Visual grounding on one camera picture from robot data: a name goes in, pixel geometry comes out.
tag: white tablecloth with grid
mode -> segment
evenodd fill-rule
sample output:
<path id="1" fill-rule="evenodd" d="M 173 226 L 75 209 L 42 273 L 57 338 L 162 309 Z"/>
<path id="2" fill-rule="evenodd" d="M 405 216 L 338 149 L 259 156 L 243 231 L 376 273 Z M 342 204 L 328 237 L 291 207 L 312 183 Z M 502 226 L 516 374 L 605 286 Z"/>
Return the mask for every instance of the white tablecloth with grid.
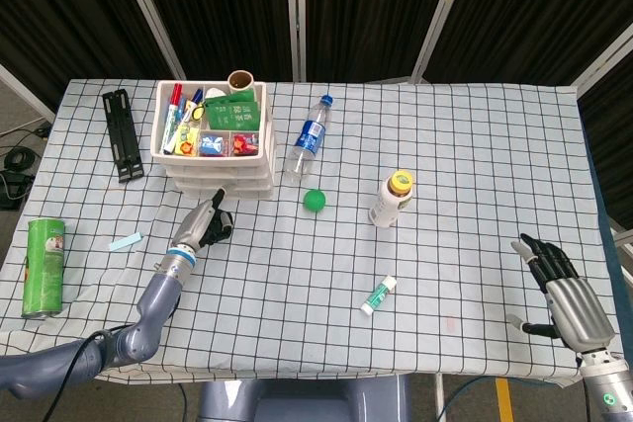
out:
<path id="1" fill-rule="evenodd" d="M 0 354 L 20 354 L 137 319 L 136 302 L 186 199 L 152 163 L 154 81 L 73 80 L 0 271 Z M 145 176 L 120 185 L 101 95 L 132 100 Z M 275 199 L 225 203 L 229 242 L 201 252 L 158 353 L 109 370 L 123 382 L 361 377 L 442 372 L 568 379 L 575 355 L 527 336 L 507 312 L 548 322 L 545 299 L 510 249 L 519 232 L 562 245 L 617 328 L 595 194 L 572 88 L 516 85 L 271 84 L 279 152 L 324 93 L 332 124 L 301 189 L 277 172 Z M 281 170 L 284 153 L 279 153 Z M 416 177 L 398 226 L 367 216 L 380 180 Z M 301 205 L 321 188 L 318 215 Z M 21 318 L 28 221 L 66 223 L 64 311 Z M 130 249 L 108 244 L 137 231 Z M 359 310 L 398 279 L 373 317 Z M 612 349 L 620 350 L 619 337 Z"/>

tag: blue bottle label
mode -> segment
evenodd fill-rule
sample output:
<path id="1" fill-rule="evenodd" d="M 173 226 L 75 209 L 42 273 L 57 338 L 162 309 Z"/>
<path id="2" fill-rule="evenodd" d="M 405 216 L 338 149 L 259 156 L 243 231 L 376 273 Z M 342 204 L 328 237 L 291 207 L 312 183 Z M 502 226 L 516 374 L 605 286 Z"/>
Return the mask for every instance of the blue bottle label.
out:
<path id="1" fill-rule="evenodd" d="M 315 121 L 306 121 L 295 146 L 309 150 L 317 155 L 320 143 L 325 137 L 325 127 Z"/>

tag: chips can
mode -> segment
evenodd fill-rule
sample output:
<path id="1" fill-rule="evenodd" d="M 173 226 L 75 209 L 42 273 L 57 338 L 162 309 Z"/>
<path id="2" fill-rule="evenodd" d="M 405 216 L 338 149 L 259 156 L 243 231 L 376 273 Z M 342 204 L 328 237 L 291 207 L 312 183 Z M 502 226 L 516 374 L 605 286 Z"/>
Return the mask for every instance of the chips can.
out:
<path id="1" fill-rule="evenodd" d="M 61 312 L 63 232 L 61 219 L 39 217 L 29 221 L 22 297 L 24 318 L 51 316 Z"/>

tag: white storage box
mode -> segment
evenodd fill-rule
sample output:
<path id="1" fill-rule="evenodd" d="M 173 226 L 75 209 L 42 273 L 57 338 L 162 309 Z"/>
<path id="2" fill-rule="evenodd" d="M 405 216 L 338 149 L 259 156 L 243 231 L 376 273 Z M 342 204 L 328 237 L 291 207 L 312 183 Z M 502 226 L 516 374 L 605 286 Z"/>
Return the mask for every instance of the white storage box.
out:
<path id="1" fill-rule="evenodd" d="M 270 198 L 274 187 L 277 142 L 268 105 L 266 83 L 255 82 L 255 98 L 260 110 L 259 152 L 257 155 L 228 157 L 187 157 L 167 155 L 162 152 L 162 137 L 169 99 L 176 83 L 182 84 L 181 94 L 186 98 L 191 98 L 198 88 L 201 88 L 204 94 L 210 88 L 217 88 L 229 94 L 228 84 L 225 81 L 158 82 L 150 152 L 154 161 L 165 167 L 167 176 L 174 179 L 176 188 L 187 196 L 206 198 L 212 196 L 218 187 L 224 185 L 226 197 L 230 199 Z M 207 128 L 208 123 L 204 115 L 201 130 Z M 230 134 L 229 130 L 214 130 L 214 132 L 226 137 Z"/>

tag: white bottle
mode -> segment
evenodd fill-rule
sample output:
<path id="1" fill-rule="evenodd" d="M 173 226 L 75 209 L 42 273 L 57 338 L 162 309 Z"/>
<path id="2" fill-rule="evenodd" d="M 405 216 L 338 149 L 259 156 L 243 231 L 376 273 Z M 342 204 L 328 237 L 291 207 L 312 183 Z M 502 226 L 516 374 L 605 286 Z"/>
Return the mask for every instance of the white bottle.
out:
<path id="1" fill-rule="evenodd" d="M 308 119 L 304 122 L 301 135 L 290 152 L 290 156 L 286 158 L 284 167 L 286 174 L 294 183 L 299 183 L 302 175 L 310 171 L 311 162 L 315 159 L 325 137 L 333 102 L 331 96 L 325 95 L 308 112 Z"/>
<path id="2" fill-rule="evenodd" d="M 376 203 L 369 209 L 369 218 L 378 227 L 393 226 L 398 213 L 413 196 L 413 177 L 407 170 L 398 170 L 380 184 Z"/>

